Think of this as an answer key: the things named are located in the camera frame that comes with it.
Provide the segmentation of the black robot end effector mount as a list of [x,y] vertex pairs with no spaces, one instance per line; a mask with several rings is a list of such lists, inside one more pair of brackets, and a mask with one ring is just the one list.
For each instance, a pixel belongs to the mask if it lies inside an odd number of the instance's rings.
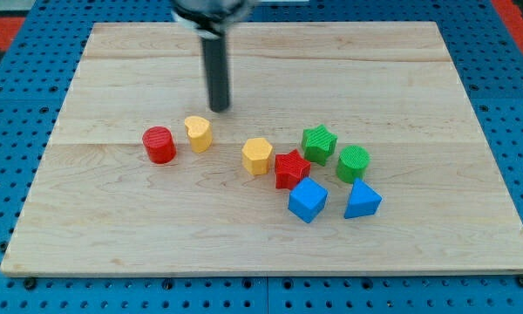
[[248,17],[257,0],[171,0],[173,19],[201,38],[221,38]]

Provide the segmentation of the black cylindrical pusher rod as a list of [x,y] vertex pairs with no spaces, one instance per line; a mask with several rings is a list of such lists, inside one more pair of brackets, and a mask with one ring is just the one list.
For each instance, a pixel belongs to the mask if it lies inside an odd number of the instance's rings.
[[226,37],[202,39],[201,48],[209,109],[223,113],[230,107]]

